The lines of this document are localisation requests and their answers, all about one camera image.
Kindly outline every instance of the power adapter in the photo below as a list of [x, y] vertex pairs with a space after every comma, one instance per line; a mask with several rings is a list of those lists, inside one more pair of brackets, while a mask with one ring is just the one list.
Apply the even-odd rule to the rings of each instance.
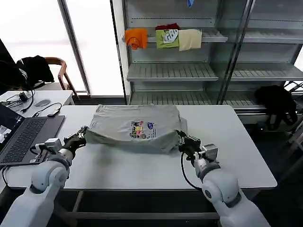
[[28, 100], [28, 97], [26, 96], [26, 94], [24, 92], [19, 94], [19, 98], [22, 102], [25, 102]]

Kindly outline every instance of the white table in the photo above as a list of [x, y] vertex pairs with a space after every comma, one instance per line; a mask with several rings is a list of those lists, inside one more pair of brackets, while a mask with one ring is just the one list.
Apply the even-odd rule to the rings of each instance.
[[[21, 92], [20, 91], [8, 91], [0, 96], [0, 102], [6, 101], [8, 98], [12, 97], [13, 95], [17, 95], [19, 93], [21, 93]], [[32, 94], [31, 94], [31, 92], [26, 92], [26, 95], [28, 97], [31, 97]], [[10, 100], [16, 100], [16, 99], [18, 99], [18, 96], [13, 97]], [[13, 107], [12, 110], [24, 117], [32, 117], [37, 111], [42, 110], [43, 108], [48, 106], [48, 105], [41, 106], [41, 107], [35, 106], [35, 104], [37, 104], [38, 102], [40, 102], [44, 99], [49, 99], [51, 101], [48, 105], [50, 105], [52, 103], [61, 103], [62, 105], [73, 105], [74, 104], [74, 102], [72, 100], [72, 91], [71, 90], [36, 91], [36, 93], [34, 95], [33, 105], [25, 113], [22, 113], [21, 110], [29, 106], [29, 104], [31, 102], [31, 98], [28, 99], [26, 102], [24, 102], [22, 105]], [[47, 108], [46, 110], [44, 110], [43, 112], [41, 112], [39, 116], [47, 116], [48, 114], [52, 113], [55, 109], [58, 109], [58, 107], [60, 107], [60, 105], [51, 106], [51, 107]]]
[[[58, 133], [61, 140], [89, 125], [97, 106], [64, 106], [66, 119]], [[274, 188], [277, 183], [234, 110], [228, 105], [181, 105], [188, 133], [202, 144], [214, 143], [222, 168], [239, 179], [241, 188]], [[190, 162], [184, 160], [189, 180], [200, 180]], [[6, 173], [12, 187], [27, 187], [35, 166], [12, 167]], [[77, 150], [66, 190], [188, 190], [183, 178], [180, 153], [171, 155], [134, 154], [104, 144]]]

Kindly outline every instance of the green t-shirt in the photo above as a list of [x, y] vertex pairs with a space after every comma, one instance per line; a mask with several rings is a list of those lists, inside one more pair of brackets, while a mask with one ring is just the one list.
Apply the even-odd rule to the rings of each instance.
[[156, 30], [157, 49], [179, 47], [178, 30]]

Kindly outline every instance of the gray t-shirt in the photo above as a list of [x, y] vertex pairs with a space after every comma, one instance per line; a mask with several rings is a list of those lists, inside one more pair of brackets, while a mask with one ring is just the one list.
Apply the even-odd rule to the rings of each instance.
[[99, 105], [85, 138], [134, 152], [168, 153], [178, 147], [176, 130], [187, 132], [187, 124], [174, 105]]

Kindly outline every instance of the wooden chair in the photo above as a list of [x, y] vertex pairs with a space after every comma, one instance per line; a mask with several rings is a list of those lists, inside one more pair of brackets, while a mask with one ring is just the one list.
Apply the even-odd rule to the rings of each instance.
[[[79, 96], [66, 73], [66, 67], [67, 67], [66, 62], [60, 58], [54, 58], [54, 57], [46, 57], [45, 60], [49, 65], [61, 65], [58, 74], [58, 80], [60, 82], [62, 90], [72, 90], [76, 98], [79, 99]], [[63, 77], [65, 77], [67, 84], [63, 82]]]

